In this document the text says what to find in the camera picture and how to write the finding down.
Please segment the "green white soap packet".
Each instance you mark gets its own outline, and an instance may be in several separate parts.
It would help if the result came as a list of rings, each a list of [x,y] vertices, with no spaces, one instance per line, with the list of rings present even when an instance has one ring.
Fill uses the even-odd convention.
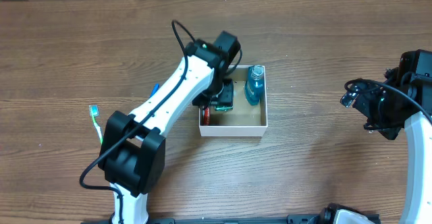
[[[214,110],[215,111],[231,111],[233,110],[233,106],[215,106]]]

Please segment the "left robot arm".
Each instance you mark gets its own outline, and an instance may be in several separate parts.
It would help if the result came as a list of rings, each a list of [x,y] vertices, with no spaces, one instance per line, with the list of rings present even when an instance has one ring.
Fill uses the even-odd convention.
[[[109,223],[146,223],[147,194],[165,166],[166,137],[189,104],[232,107],[234,86],[227,78],[238,38],[223,31],[213,43],[197,39],[171,77],[148,101],[129,114],[115,111],[108,119],[98,167],[114,191],[115,210]]]

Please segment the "blue mouthwash bottle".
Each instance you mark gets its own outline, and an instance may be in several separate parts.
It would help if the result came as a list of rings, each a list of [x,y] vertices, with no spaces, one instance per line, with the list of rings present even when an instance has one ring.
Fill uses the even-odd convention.
[[[245,83],[245,96],[250,105],[255,106],[260,102],[264,92],[265,69],[262,65],[254,65],[248,68],[248,77]]]

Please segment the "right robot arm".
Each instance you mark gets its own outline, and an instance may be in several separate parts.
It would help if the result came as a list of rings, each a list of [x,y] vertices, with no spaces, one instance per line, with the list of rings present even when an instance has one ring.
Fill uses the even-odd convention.
[[[401,223],[431,222],[431,52],[401,55],[385,81],[358,78],[345,83],[340,102],[367,119],[363,128],[395,140],[404,131],[408,146],[406,198]]]

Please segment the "blue disposable razor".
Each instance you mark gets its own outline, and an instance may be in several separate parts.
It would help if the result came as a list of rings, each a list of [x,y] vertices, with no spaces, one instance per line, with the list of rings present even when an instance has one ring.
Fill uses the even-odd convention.
[[[153,87],[153,90],[151,92],[150,97],[152,97],[158,91],[158,89],[159,89],[159,84],[155,84]]]

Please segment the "green toothpaste tube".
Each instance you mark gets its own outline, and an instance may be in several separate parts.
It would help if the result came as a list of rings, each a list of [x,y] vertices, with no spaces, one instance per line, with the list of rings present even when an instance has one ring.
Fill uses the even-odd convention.
[[[210,116],[211,116],[211,111],[210,108],[207,107],[205,109],[202,110],[202,119],[201,119],[201,124],[202,125],[210,125]]]

